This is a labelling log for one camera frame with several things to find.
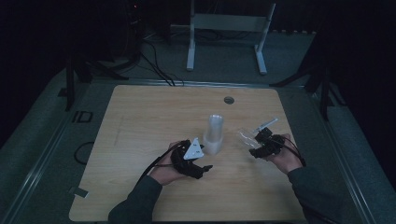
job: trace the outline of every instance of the white triangular object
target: white triangular object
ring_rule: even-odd
[[[184,160],[193,160],[198,159],[204,156],[204,152],[202,152],[201,146],[199,145],[198,138],[194,138],[189,149],[187,149],[186,154],[184,154]]]

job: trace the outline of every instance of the dark background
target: dark background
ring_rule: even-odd
[[[169,41],[169,25],[188,24],[190,1],[131,1],[139,14]],[[214,1],[196,1],[207,11]],[[254,15],[269,2],[227,1],[218,12]],[[2,146],[40,92],[65,66],[73,52],[112,60],[120,52],[114,38],[125,26],[125,2],[11,1],[0,11],[0,104]],[[321,52],[329,63],[349,109],[366,135],[393,187],[396,153],[391,144],[396,123],[396,6],[377,1],[277,1],[271,30],[318,31]]]

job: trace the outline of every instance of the gray carpet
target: gray carpet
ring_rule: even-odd
[[[172,45],[157,37],[150,41],[157,50],[161,69],[177,75],[186,85],[205,85],[208,82],[210,85],[226,83],[257,88],[292,75],[312,37],[269,34],[264,48],[267,76],[259,75],[250,46],[254,43],[251,40],[257,36],[240,40],[233,47],[232,41],[197,43],[193,72],[186,71],[186,35],[176,35]],[[144,45],[143,52],[154,60],[150,45]],[[130,77],[128,81],[115,81],[93,71],[95,79],[92,84],[77,83],[78,101],[71,112],[64,112],[65,99],[57,96],[59,89],[65,86],[64,71],[51,81],[0,151],[0,195],[4,207],[9,208],[40,153],[47,146],[55,148],[45,173],[40,176],[35,191],[14,223],[73,223],[68,218],[68,211],[74,196],[68,191],[78,186],[84,171],[84,165],[75,161],[74,152],[81,144],[94,141],[111,92],[117,84],[149,83],[147,79],[152,79],[150,83],[154,85],[164,84],[163,81],[155,81],[158,76],[147,68],[149,65],[141,61],[139,66],[124,71],[123,74]],[[298,88],[305,81],[306,77],[277,90],[308,165],[317,167],[328,180],[326,190],[335,191],[345,199],[343,223],[396,223],[392,213],[396,207],[395,192],[383,175],[359,125],[347,107],[339,105],[329,107],[330,122],[323,121],[316,98]],[[92,122],[72,122],[76,111],[93,112]],[[61,136],[56,138],[54,133],[61,133]],[[89,147],[84,150],[89,154]],[[340,160],[346,161],[347,167],[340,166]]]

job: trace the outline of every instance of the gray sleeve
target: gray sleeve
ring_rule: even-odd
[[[288,177],[309,223],[340,223],[342,199],[324,190],[325,183],[316,169],[298,168]]]
[[[151,176],[145,176],[134,187],[128,198],[115,206],[108,215],[109,224],[146,224],[152,221],[152,212],[163,186]]]

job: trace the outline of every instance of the hand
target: hand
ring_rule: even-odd
[[[178,142],[175,143],[171,143],[169,145],[169,148],[174,146],[175,144],[177,144]],[[172,155],[172,151],[170,151],[169,153],[167,153],[158,163],[157,165],[168,165],[168,164],[172,164],[172,160],[171,160],[171,155]],[[155,167],[151,173],[149,174],[149,176],[151,176],[152,178],[154,178],[155,180],[157,180],[158,183],[160,183],[161,185],[165,186],[168,185],[170,183],[172,183],[173,181],[180,179],[182,177],[184,177],[185,175],[182,175],[181,173],[179,173],[175,168],[173,168],[172,166],[161,166],[161,167]]]
[[[286,133],[281,135],[290,140],[290,134]],[[285,146],[290,147],[295,152],[297,152],[297,149],[290,141],[285,140]],[[264,159],[273,162],[276,167],[285,175],[287,175],[292,170],[303,167],[300,159],[284,147],[280,150],[279,154],[271,155]]]

